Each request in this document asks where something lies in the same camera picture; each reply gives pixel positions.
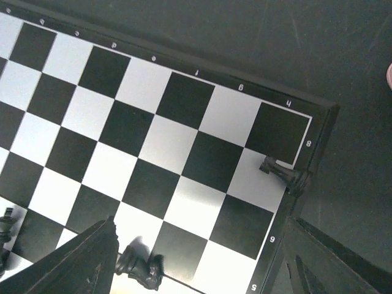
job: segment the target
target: dark gray table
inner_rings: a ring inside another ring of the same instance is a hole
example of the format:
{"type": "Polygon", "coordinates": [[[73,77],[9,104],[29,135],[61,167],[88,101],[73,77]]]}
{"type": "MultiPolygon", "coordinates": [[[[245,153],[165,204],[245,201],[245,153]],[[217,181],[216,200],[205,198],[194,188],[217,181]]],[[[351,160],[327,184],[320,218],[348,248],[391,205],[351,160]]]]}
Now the dark gray table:
{"type": "MultiPolygon", "coordinates": [[[[30,0],[329,100],[341,111],[302,217],[392,271],[390,0],[30,0]]],[[[289,293],[281,269],[274,293],[289,293]]]]}

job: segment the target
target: black chess piece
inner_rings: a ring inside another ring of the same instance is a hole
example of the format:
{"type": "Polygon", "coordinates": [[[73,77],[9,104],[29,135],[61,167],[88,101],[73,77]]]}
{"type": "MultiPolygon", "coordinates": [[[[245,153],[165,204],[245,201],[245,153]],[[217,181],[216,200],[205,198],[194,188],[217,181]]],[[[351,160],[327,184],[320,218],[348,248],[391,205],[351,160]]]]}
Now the black chess piece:
{"type": "Polygon", "coordinates": [[[127,246],[117,261],[115,272],[117,275],[126,273],[131,279],[148,290],[158,291],[162,278],[162,256],[156,255],[149,262],[139,256],[135,249],[127,246]]]}
{"type": "Polygon", "coordinates": [[[266,156],[260,170],[269,174],[274,173],[282,179],[288,188],[290,195],[299,197],[310,186],[311,172],[307,170],[291,170],[276,163],[276,159],[266,156]]]}
{"type": "Polygon", "coordinates": [[[16,219],[11,217],[13,208],[7,208],[4,216],[0,217],[0,249],[1,249],[1,256],[0,256],[0,277],[3,277],[6,271],[6,261],[8,258],[7,251],[3,250],[3,246],[5,243],[11,241],[11,228],[16,223],[16,219]]]}

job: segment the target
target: white square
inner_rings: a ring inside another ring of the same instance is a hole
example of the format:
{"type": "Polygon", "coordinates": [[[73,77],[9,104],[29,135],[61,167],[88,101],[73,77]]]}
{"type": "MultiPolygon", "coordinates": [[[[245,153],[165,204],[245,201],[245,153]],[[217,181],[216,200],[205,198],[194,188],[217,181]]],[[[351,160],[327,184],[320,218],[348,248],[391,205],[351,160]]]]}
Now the white square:
{"type": "Polygon", "coordinates": [[[80,183],[44,168],[29,208],[66,225],[78,195],[80,183]]]}
{"type": "Polygon", "coordinates": [[[165,221],[209,239],[226,194],[180,177],[165,221]]]}
{"type": "Polygon", "coordinates": [[[228,194],[275,213],[286,185],[276,175],[259,170],[265,155],[244,148],[228,194]]]}
{"type": "Polygon", "coordinates": [[[137,157],[98,142],[83,184],[121,201],[137,157]]]}
{"type": "Polygon", "coordinates": [[[56,249],[61,247],[62,245],[64,245],[66,242],[70,241],[71,239],[73,239],[74,237],[76,237],[78,234],[64,228],[62,230],[60,239],[57,243],[56,249]]]}
{"type": "Polygon", "coordinates": [[[11,152],[45,166],[59,129],[57,124],[25,113],[11,152]]]}
{"type": "Polygon", "coordinates": [[[22,25],[21,20],[0,13],[0,57],[9,59],[22,25]]]}
{"type": "Polygon", "coordinates": [[[0,147],[0,174],[8,157],[9,151],[0,147]]]}
{"type": "Polygon", "coordinates": [[[156,115],[139,158],[180,175],[196,135],[197,130],[156,115]]]}
{"type": "Polygon", "coordinates": [[[13,208],[11,217],[17,220],[11,228],[11,240],[4,244],[4,248],[8,251],[11,251],[19,234],[20,227],[25,220],[27,210],[12,203],[11,201],[8,201],[5,198],[2,198],[0,195],[0,217],[4,216],[7,208],[13,208]]]}
{"type": "Polygon", "coordinates": [[[114,100],[85,88],[77,87],[62,126],[93,140],[98,140],[114,100]]]}
{"type": "Polygon", "coordinates": [[[134,208],[124,202],[118,206],[115,216],[116,234],[118,236],[119,251],[138,239],[138,242],[146,246],[148,258],[158,237],[163,220],[134,208]]]}
{"type": "Polygon", "coordinates": [[[32,262],[20,257],[19,255],[10,252],[6,263],[6,272],[3,277],[1,277],[0,282],[12,277],[13,275],[23,271],[25,268],[28,268],[32,265],[32,262]]]}
{"type": "Polygon", "coordinates": [[[132,58],[116,100],[155,113],[171,74],[166,67],[132,58]]]}
{"type": "Polygon", "coordinates": [[[77,85],[91,50],[92,43],[58,33],[43,72],[77,85]]]}
{"type": "Polygon", "coordinates": [[[7,61],[0,78],[0,101],[27,110],[40,77],[35,69],[7,61]]]}
{"type": "Polygon", "coordinates": [[[255,260],[208,241],[191,286],[204,293],[246,293],[255,266],[255,260]],[[233,265],[240,270],[228,279],[227,269],[233,265]]]}
{"type": "Polygon", "coordinates": [[[260,99],[216,86],[199,130],[244,147],[260,104],[260,99]]]}

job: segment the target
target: black plastic frame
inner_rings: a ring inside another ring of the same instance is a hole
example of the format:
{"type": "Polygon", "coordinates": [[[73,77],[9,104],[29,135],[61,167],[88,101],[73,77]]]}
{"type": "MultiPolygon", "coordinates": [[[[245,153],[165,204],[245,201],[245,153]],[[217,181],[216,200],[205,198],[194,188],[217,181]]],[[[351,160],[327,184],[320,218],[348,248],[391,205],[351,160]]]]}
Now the black plastic frame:
{"type": "MultiPolygon", "coordinates": [[[[291,101],[291,109],[312,116],[312,123],[305,138],[305,141],[312,141],[312,147],[307,148],[306,144],[303,144],[294,168],[317,172],[340,109],[339,104],[249,75],[245,71],[222,65],[212,59],[190,55],[178,48],[130,36],[102,20],[92,20],[83,16],[75,18],[70,16],[70,11],[56,10],[54,11],[54,7],[46,9],[23,1],[0,0],[0,12],[44,28],[152,61],[188,75],[195,76],[197,73],[197,77],[203,80],[242,91],[283,107],[288,107],[287,101],[291,101]]],[[[282,261],[279,248],[286,217],[299,215],[302,209],[302,204],[297,202],[298,199],[288,193],[283,196],[246,294],[269,292],[282,261]]]]}

